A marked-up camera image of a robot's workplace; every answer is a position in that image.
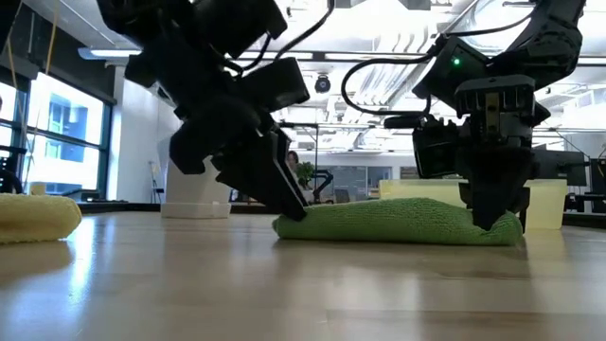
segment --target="green microfiber cloth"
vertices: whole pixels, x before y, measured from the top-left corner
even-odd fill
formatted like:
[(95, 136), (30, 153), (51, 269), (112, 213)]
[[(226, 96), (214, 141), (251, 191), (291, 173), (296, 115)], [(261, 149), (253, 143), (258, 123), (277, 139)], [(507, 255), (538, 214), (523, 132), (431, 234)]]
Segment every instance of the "green microfiber cloth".
[(506, 213), (490, 231), (473, 225), (465, 208), (426, 198), (307, 207), (302, 222), (278, 217), (281, 239), (343, 242), (417, 242), (449, 245), (514, 245), (522, 224)]

